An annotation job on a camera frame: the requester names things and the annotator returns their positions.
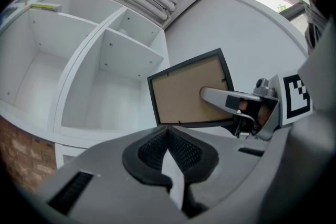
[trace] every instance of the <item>black picture frame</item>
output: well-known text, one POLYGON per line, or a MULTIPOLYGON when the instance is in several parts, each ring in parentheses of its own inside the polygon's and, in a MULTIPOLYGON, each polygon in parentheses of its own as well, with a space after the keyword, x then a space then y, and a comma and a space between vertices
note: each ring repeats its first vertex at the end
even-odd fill
POLYGON ((153 105, 153 110, 154 110, 154 115, 155 115, 155 120, 156 120, 156 124, 159 125, 172 125, 172 126, 182 126, 185 128, 204 128, 204 127, 217 127, 217 126, 222 126, 222 127, 227 127, 227 126, 232 126, 234 124, 237 124, 239 121, 239 117, 237 117, 236 115, 233 115, 232 119, 227 119, 227 120, 222 120, 222 121, 210 121, 210 122, 191 122, 191 123, 161 123, 160 122, 160 117, 159 117, 159 112, 156 106, 156 100, 155 100, 155 94, 154 94, 154 89, 153 89, 153 79, 156 79, 158 77, 161 77, 162 75, 165 75, 167 73, 173 72, 177 69, 183 68, 185 66, 191 65, 193 63, 205 60, 207 58, 213 57, 213 56, 217 56, 219 61, 220 61, 220 65, 223 69, 223 73, 225 75, 225 80, 226 80, 226 84, 227 84, 227 89, 228 91, 234 91, 234 86, 232 83, 232 79, 231 79, 231 75, 229 72, 229 68, 227 66, 226 60, 224 58, 223 52, 220 48, 209 51, 205 54, 196 56, 192 59, 186 60, 184 62, 181 62, 175 66, 169 67, 159 73, 156 73, 150 77, 147 78, 148 80, 148 85, 149 85, 149 92, 151 95, 151 100, 152 100, 152 105, 153 105))

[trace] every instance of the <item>black mesh vent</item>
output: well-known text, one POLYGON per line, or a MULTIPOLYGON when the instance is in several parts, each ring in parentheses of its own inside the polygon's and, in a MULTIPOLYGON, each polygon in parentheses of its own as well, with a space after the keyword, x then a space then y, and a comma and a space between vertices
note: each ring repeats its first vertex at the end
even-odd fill
POLYGON ((49 202, 49 205, 60 213, 66 215, 74 206, 93 175, 78 172, 76 176, 49 202))
POLYGON ((202 159, 200 148, 172 132, 169 132, 168 149, 183 173, 202 159))
POLYGON ((219 160, 216 149, 209 144, 174 127, 160 126, 126 147, 122 163, 139 182, 170 189, 171 179, 161 174, 167 150, 184 174, 185 184, 206 180, 219 160))
POLYGON ((139 148, 139 159, 149 167, 161 171, 164 154, 167 151, 166 133, 161 133, 150 139, 139 148))
POLYGON ((238 151, 249 154, 249 155, 258 156, 258 157, 262 157, 265 152, 265 151, 255 150, 254 148, 247 148, 247 147, 242 147, 238 149, 238 151))

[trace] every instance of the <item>white panel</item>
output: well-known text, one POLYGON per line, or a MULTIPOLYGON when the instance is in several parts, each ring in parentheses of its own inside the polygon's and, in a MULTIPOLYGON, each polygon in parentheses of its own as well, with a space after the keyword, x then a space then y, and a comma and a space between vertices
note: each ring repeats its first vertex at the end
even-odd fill
POLYGON ((158 67, 160 71, 170 67, 166 36, 163 30, 160 30, 149 47, 164 58, 164 60, 161 62, 161 65, 158 67))
POLYGON ((99 69, 103 34, 85 56, 71 84, 62 116, 62 126, 84 126, 91 88, 99 69))
POLYGON ((51 105, 51 115, 48 120, 48 128, 54 132, 60 133, 62 115, 64 112, 64 107, 66 99, 75 75, 80 68, 82 61, 85 56, 90 51, 91 47, 97 41, 100 35, 103 35, 105 28, 122 12, 125 8, 121 8, 119 11, 110 15, 106 18, 99 26, 97 26, 94 31, 92 31, 84 42, 80 44, 78 49, 75 51, 74 55, 70 58, 65 70, 60 78, 57 85, 56 94, 51 105))
POLYGON ((254 0, 201 0, 169 27, 166 39, 171 65, 221 48, 235 90, 242 92, 306 60, 302 34, 254 0))
POLYGON ((22 81, 15 106, 47 121, 58 80, 67 62, 65 58, 40 52, 22 81))
POLYGON ((0 36, 1 99, 14 104, 23 77, 38 52, 29 12, 25 12, 0 36))
POLYGON ((123 18, 119 25, 112 23, 110 27, 146 46, 151 44, 161 30, 160 27, 130 9, 128 9, 122 16, 123 18))
POLYGON ((114 30, 105 30, 100 69, 141 80, 163 59, 152 49, 114 30))
POLYGON ((103 129, 89 129, 87 127, 61 127, 61 134, 80 139, 106 141, 116 139, 133 133, 134 130, 103 130, 103 129))
POLYGON ((99 24, 121 7, 112 0, 72 0, 70 14, 99 24))
POLYGON ((161 173, 172 180, 173 187, 169 191, 169 196, 181 210, 184 197, 184 175, 169 150, 164 154, 161 173))
POLYGON ((70 59, 97 24, 39 9, 29 10, 35 40, 42 51, 70 59))
POLYGON ((55 156, 57 169, 60 169, 63 165, 67 164, 69 161, 83 153, 85 148, 64 146, 60 144, 55 144, 55 156))
POLYGON ((236 138, 232 133, 230 133, 227 129, 222 127, 206 127, 206 128, 191 128, 192 130, 196 130, 203 133, 214 134, 223 137, 236 138))
POLYGON ((0 115, 21 130, 54 143, 89 148, 102 142, 101 140, 79 139, 50 132, 46 129, 45 122, 39 125, 41 120, 38 122, 33 121, 33 117, 30 114, 2 100, 0 100, 0 115))
POLYGON ((43 0, 44 3, 53 3, 62 5, 62 12, 70 14, 71 0, 43 0))
POLYGON ((299 17, 295 18, 294 20, 290 21, 303 35, 305 34, 308 28, 307 16, 306 14, 302 14, 299 17))
MULTIPOLYGON (((152 70, 148 77, 170 67, 163 30, 158 33, 150 47, 156 52, 160 53, 164 59, 152 70)), ((157 124, 154 116, 152 99, 149 93, 149 86, 146 78, 141 80, 140 84, 139 130, 145 130, 156 126, 157 124)))
POLYGON ((91 90, 86 127, 137 130, 139 88, 138 80, 99 70, 91 90))
POLYGON ((115 18, 115 20, 113 20, 113 22, 109 25, 109 28, 114 29, 114 30, 118 29, 126 11, 127 9, 121 14, 119 14, 119 16, 115 18))

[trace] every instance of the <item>vent slot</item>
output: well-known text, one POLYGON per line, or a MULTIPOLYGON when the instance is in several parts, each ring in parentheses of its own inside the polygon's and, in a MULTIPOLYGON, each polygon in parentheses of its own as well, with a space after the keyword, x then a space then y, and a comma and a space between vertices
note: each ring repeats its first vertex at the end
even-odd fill
POLYGON ((66 215, 74 206, 86 186, 92 180, 93 175, 78 172, 72 180, 49 202, 49 206, 66 215))
POLYGON ((265 151, 255 150, 253 148, 248 148, 248 147, 242 147, 238 151, 249 154, 249 155, 258 156, 258 157, 262 157, 265 152, 265 151))

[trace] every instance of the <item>white wall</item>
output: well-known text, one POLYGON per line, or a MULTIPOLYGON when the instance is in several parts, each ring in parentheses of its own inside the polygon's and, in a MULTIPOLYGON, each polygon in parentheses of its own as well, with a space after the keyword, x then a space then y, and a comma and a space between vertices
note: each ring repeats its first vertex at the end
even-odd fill
POLYGON ((0 99, 14 105, 22 80, 39 46, 29 12, 18 17, 0 36, 0 99))
POLYGON ((291 21, 291 23, 304 35, 308 27, 307 16, 302 14, 291 21))
POLYGON ((302 34, 254 0, 200 0, 171 24, 166 40, 171 66, 221 48, 235 90, 242 92, 306 60, 302 34))

